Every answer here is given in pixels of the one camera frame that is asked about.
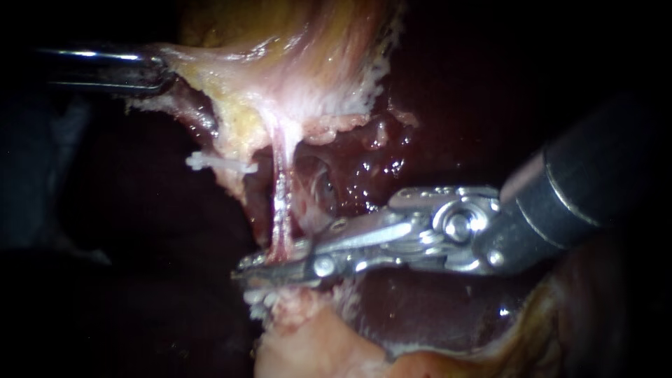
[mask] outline dark background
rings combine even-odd
[[[74,259],[49,246],[28,249],[39,245],[31,245],[30,237],[6,245],[0,254],[0,369],[87,377],[251,376],[249,346],[258,329],[247,321],[228,272],[253,243],[240,208],[212,175],[184,167],[184,155],[196,145],[168,116],[125,117],[123,105],[105,96],[44,92],[30,80],[39,73],[20,54],[31,44],[65,41],[173,41],[177,17],[165,4],[18,3],[6,13],[20,22],[2,26],[8,41],[3,56],[10,64],[0,89],[3,112],[23,111],[47,122],[63,116],[75,98],[91,110],[71,171],[56,186],[57,200],[35,211],[56,210],[79,249],[100,248],[112,264]],[[448,178],[499,185],[542,141],[616,90],[638,88],[666,103],[669,30],[653,2],[469,1],[432,7],[412,3],[393,76],[416,83],[400,89],[409,91],[411,103],[438,108],[450,102],[463,109],[465,129],[456,132],[465,143],[498,141],[462,152],[474,163]],[[489,125],[500,122],[502,112],[496,111],[501,100],[492,101],[508,96],[517,96],[512,103],[525,109],[525,121],[492,131]],[[38,206],[29,197],[38,195],[25,190],[25,172],[40,165],[9,153],[26,146],[11,143],[24,140],[15,137],[20,131],[13,129],[14,118],[2,120],[2,147],[8,151],[0,151],[7,167],[3,195],[24,196]],[[21,128],[23,137],[31,134]],[[35,130],[36,138],[49,134]],[[32,146],[45,154],[36,162],[51,161],[47,150],[35,147],[42,144]],[[667,159],[660,158],[655,168],[665,177]],[[33,185],[40,185],[36,180]],[[671,336],[665,214],[653,207],[663,194],[653,190],[625,227],[632,251],[631,290],[624,293],[633,309],[628,367],[642,375],[664,366]],[[7,228],[23,215],[2,212]]]

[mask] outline metal shaft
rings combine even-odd
[[[496,274],[515,274],[617,223],[653,182],[657,130],[634,96],[609,101],[511,175],[501,213],[476,236],[476,256]]]

